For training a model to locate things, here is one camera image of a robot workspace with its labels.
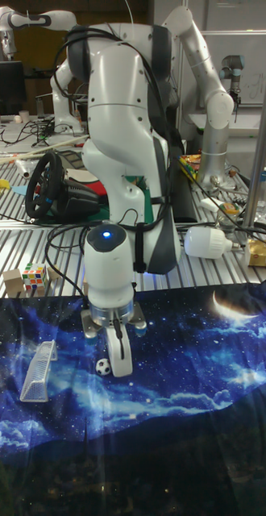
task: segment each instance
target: black steering wheel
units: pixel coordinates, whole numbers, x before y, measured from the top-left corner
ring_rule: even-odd
[[[29,181],[25,209],[31,218],[43,217],[57,198],[64,172],[60,156],[47,152],[40,158]]]

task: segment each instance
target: metal table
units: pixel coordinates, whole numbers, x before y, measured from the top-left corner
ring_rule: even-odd
[[[25,180],[18,174],[14,164],[0,166],[0,178],[7,179],[11,185],[24,185]],[[239,178],[236,179],[240,190],[247,188]],[[222,194],[222,200],[228,200],[227,194]],[[198,221],[214,221],[214,216],[199,207],[203,194],[193,192],[193,204]],[[10,217],[25,219],[24,197],[5,190],[0,196],[0,213]],[[32,226],[30,223],[18,223],[0,217],[0,298],[6,296],[2,272],[19,268],[22,272],[29,262],[44,262],[44,246],[50,228]],[[78,242],[79,230],[71,230],[56,239],[56,243],[72,246]],[[78,248],[55,250],[51,248],[50,257],[61,272],[67,274],[79,286],[84,276],[83,258]],[[266,268],[248,267],[244,263],[242,251],[228,252],[219,260],[190,258],[181,250],[181,259],[169,274],[164,276],[135,273],[134,281],[137,290],[179,289],[204,285],[225,285],[233,283],[260,283],[266,280]],[[75,295],[76,290],[63,279],[49,282],[45,295],[64,296]],[[20,297],[30,294],[21,293]]]

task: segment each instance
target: soccer ball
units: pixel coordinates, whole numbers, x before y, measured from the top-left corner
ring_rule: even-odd
[[[111,372],[110,361],[107,358],[102,358],[101,360],[98,360],[96,365],[96,371],[100,377],[106,377],[107,374],[110,374]]]

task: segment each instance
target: electronic device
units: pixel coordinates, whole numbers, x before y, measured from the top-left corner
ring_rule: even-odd
[[[0,61],[0,114],[17,114],[27,100],[21,61]]]

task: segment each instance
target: bottle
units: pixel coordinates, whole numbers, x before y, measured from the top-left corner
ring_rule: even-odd
[[[266,167],[264,167],[263,172],[260,175],[260,191],[259,198],[256,209],[256,217],[258,218],[264,217],[266,215]]]
[[[239,207],[233,202],[223,202],[219,205],[217,228],[221,229],[228,239],[233,238],[235,224],[239,217]]]

